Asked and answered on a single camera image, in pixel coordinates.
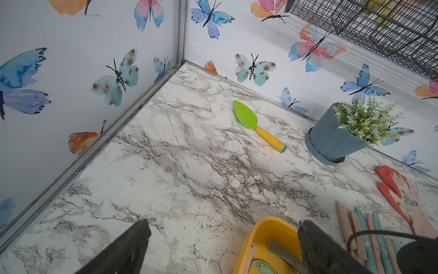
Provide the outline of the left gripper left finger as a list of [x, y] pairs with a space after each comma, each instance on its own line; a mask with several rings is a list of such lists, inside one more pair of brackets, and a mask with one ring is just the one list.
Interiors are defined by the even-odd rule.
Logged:
[[77, 273], [138, 274], [143, 265], [150, 237], [148, 221], [139, 220]]

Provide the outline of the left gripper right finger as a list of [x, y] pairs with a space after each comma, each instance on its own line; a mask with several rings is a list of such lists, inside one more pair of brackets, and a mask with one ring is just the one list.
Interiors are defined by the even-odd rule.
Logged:
[[368, 274], [369, 271], [311, 220], [298, 229], [302, 257], [309, 274]]

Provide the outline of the pink folding fruit knife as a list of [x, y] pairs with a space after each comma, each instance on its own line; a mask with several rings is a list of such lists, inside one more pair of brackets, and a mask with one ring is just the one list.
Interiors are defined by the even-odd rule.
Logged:
[[336, 201], [336, 208], [338, 211], [339, 221], [341, 223], [344, 240], [346, 243], [348, 243], [350, 236], [352, 236], [353, 234], [353, 231], [351, 228], [350, 219], [347, 215], [346, 207], [340, 201]]

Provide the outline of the pink ceramic knife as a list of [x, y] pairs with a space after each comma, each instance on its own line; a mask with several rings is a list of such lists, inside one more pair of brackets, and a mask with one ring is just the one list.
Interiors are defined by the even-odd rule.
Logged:
[[[368, 225], [368, 230], [370, 232], [373, 232], [375, 230], [375, 224], [374, 224], [374, 220], [373, 220], [373, 217], [371, 214], [366, 215], [366, 222]], [[384, 274], [384, 268], [383, 268], [383, 264], [382, 264], [382, 260], [381, 260], [381, 251], [380, 251], [380, 245], [378, 242], [378, 237], [376, 234], [370, 234], [370, 239], [371, 239], [371, 247], [372, 247], [373, 254], [374, 254], [377, 273]]]

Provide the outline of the small teal folding knife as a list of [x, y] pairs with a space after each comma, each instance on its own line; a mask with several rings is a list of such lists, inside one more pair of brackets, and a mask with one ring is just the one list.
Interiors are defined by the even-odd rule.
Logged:
[[268, 265], [268, 263], [262, 260], [253, 260], [252, 266], [260, 273], [260, 274], [276, 274], [276, 271]]

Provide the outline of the pink folding knife long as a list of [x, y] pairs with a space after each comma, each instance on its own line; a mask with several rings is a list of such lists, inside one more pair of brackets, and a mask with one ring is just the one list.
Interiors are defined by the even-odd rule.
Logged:
[[393, 272], [394, 274], [401, 274], [402, 272], [398, 266], [394, 245], [388, 237], [385, 238], [385, 241], [386, 241], [388, 256], [392, 265]]

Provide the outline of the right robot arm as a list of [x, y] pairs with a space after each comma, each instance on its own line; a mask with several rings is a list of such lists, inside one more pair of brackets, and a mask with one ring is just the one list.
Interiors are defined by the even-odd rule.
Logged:
[[403, 274], [436, 274], [438, 272], [438, 239], [402, 232], [367, 230], [353, 233], [347, 241], [347, 250], [359, 236], [382, 235], [415, 240], [403, 246], [397, 253], [397, 263]]

